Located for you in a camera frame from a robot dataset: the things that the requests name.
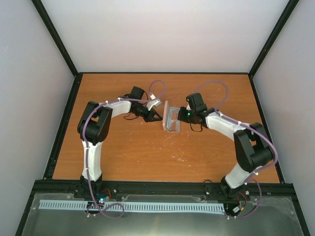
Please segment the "pink glasses case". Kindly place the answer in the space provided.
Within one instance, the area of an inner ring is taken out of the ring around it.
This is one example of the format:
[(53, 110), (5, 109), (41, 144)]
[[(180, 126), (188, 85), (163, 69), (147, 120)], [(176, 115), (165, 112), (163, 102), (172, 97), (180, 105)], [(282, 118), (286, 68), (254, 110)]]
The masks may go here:
[(167, 131), (169, 133), (174, 133), (174, 132), (169, 131), (169, 125), (171, 123), (171, 111), (177, 110), (179, 112), (179, 109), (180, 109), (179, 107), (170, 106), (168, 100), (165, 101), (164, 109), (163, 109), (163, 120), (162, 120), (162, 127), (164, 131)]

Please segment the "orange transparent sunglasses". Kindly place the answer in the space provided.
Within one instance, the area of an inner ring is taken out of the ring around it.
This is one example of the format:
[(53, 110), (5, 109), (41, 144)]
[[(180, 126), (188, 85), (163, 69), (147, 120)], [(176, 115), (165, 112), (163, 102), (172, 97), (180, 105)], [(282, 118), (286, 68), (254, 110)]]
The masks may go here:
[(169, 125), (169, 131), (178, 133), (180, 130), (180, 122), (178, 121), (178, 111), (172, 110), (171, 111), (171, 123)]

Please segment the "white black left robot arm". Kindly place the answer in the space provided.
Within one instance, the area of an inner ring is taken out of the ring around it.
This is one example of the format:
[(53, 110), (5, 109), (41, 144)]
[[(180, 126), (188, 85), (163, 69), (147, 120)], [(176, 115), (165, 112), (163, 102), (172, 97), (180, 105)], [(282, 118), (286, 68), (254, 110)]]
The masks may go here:
[(97, 103), (88, 102), (78, 123), (77, 131), (80, 134), (84, 148), (84, 167), (80, 177), (85, 192), (92, 198), (102, 194), (102, 171), (100, 167), (101, 150), (108, 136), (111, 119), (124, 114), (134, 114), (142, 117), (145, 122), (161, 121), (162, 117), (154, 107), (161, 104), (160, 97), (133, 87), (131, 92), (112, 101)]

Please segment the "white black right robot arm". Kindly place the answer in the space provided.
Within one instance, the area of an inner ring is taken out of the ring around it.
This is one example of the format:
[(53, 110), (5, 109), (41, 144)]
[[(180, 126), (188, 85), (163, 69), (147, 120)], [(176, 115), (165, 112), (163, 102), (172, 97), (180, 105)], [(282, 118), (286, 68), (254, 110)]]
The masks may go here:
[(276, 164), (278, 153), (267, 138), (260, 123), (247, 124), (224, 115), (216, 108), (208, 108), (200, 93), (186, 97), (187, 107), (181, 107), (178, 120), (190, 125), (200, 125), (200, 130), (215, 130), (234, 142), (236, 165), (220, 182), (223, 198), (231, 199), (236, 191), (257, 175), (259, 170)]

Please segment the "black enclosure frame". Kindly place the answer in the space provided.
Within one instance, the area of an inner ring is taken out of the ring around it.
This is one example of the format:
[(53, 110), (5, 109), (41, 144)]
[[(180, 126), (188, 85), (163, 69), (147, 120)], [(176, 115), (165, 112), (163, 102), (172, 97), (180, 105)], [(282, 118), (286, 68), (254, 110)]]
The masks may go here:
[[(48, 164), (46, 166), (44, 175), (43, 175), (43, 179), (41, 180), (36, 180), (29, 200), (26, 204), (24, 213), (22, 215), (20, 224), (18, 226), (18, 229), (16, 231), (16, 236), (22, 236), (23, 232), (26, 231), (25, 230), (25, 225), (27, 222), (27, 218), (29, 216), (29, 213), (31, 211), (31, 203), (34, 200), (34, 196), (35, 193), (38, 192), (39, 190), (44, 190), (44, 192), (47, 193), (61, 193), (62, 190), (64, 190), (64, 193), (70, 193), (70, 190), (74, 191), (74, 184), (79, 183), (78, 180), (52, 180), (52, 174), (55, 170), (56, 164), (53, 164), (53, 161), (57, 161), (58, 159), (58, 155), (60, 153), (61, 150), (61, 144), (63, 142), (63, 138), (65, 136), (65, 132), (66, 132), (66, 128), (68, 126), (69, 123), (69, 119), (70, 119), (70, 115), (74, 106), (74, 102), (83, 78), (84, 74), (188, 74), (188, 75), (192, 75), (192, 74), (227, 74), (227, 75), (247, 75), (249, 78), (249, 82), (251, 84), (252, 87), (252, 91), (255, 97), (255, 102), (260, 114), (260, 118), (262, 119), (262, 123), (265, 127), (265, 130), (267, 132), (267, 136), (270, 139), (270, 141), (272, 141), (271, 136), (270, 136), (270, 132), (266, 123), (266, 119), (257, 95), (257, 91), (253, 82), (253, 77), (256, 74), (256, 72), (258, 71), (259, 67), (261, 66), (263, 60), (266, 58), (268, 52), (270, 51), (272, 45), (274, 44), (274, 42), (276, 41), (277, 37), (279, 36), (280, 32), (282, 31), (283, 27), (285, 26), (286, 22), (288, 21), (289, 17), (291, 16), (292, 12), (294, 11), (296, 5), (298, 4), (299, 0), (289, 0), (283, 10), (283, 12), (281, 13), (279, 19), (277, 20), (272, 32), (270, 33), (270, 35), (268, 36), (267, 41), (265, 42), (261, 52), (259, 53), (257, 59), (255, 60), (252, 68), (250, 69), (249, 73), (243, 73), (243, 72), (78, 72), (77, 69), (75, 68), (75, 65), (64, 45), (64, 43), (62, 42), (62, 39), (60, 38), (51, 18), (49, 17), (49, 14), (47, 12), (47, 10), (44, 7), (44, 4), (42, 3), (41, 0), (32, 0), (32, 3), (34, 5), (34, 7), (36, 8), (37, 12), (39, 13), (43, 23), (45, 24), (51, 38), (53, 39), (54, 43), (56, 44), (58, 50), (60, 51), (64, 61), (66, 62), (67, 66), (69, 67), (71, 73), (74, 76), (74, 82), (72, 84), (71, 90), (70, 90), (70, 94), (63, 112), (63, 116), (56, 134), (56, 138), (52, 147), (52, 151), (50, 153), (49, 159), (48, 159)], [(284, 188), (291, 188), (293, 190), (293, 184), (288, 184), (285, 183), (284, 177), (283, 177), (283, 173), (282, 170), (280, 168), (279, 164), (276, 164), (276, 171), (280, 180), (280, 184), (263, 184), (263, 187), (270, 187), (270, 188), (274, 188), (274, 191), (272, 193), (276, 193), (276, 190), (279, 190), (280, 193), (284, 193)], [(294, 210), (295, 213), (297, 213), (297, 218), (299, 221), (299, 225), (301, 226), (301, 230), (303, 232), (304, 236), (310, 236), (310, 232), (307, 226), (307, 223), (305, 221), (304, 215), (302, 213), (300, 204), (297, 200), (293, 200), (293, 206), (294, 206)]]

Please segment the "black aluminium mounting rail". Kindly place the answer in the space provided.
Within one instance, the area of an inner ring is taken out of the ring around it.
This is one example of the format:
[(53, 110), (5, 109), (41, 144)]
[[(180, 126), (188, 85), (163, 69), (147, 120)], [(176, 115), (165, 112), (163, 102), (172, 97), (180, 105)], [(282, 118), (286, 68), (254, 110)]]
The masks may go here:
[[(128, 195), (169, 195), (169, 196), (193, 196), (203, 197), (206, 200), (215, 200), (227, 202), (236, 200), (236, 194), (239, 192), (245, 194), (248, 191), (249, 197), (258, 197), (259, 188), (262, 196), (280, 197), (288, 196), (296, 198), (295, 190), (292, 184), (274, 184), (274, 183), (249, 183), (233, 190), (235, 194), (230, 198), (224, 198), (221, 194), (219, 183), (211, 182), (141, 182), (141, 181), (102, 181), (101, 186), (94, 190), (94, 197), (110, 196), (111, 199), (120, 201), (121, 197)], [(89, 187), (81, 184), (78, 180), (37, 180), (31, 190), (36, 193), (72, 193), (75, 198), (91, 199)]]

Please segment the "grey metal base plate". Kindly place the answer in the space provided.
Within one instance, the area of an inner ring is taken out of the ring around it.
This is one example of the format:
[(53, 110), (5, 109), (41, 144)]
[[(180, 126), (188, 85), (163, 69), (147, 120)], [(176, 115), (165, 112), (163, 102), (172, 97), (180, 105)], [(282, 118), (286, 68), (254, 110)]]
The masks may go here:
[(301, 236), (289, 197), (239, 198), (223, 204), (223, 214), (125, 212), (124, 202), (218, 203), (192, 196), (123, 197), (116, 205), (103, 199), (104, 215), (90, 210), (38, 209), (40, 200), (76, 199), (71, 194), (36, 194), (24, 236)]

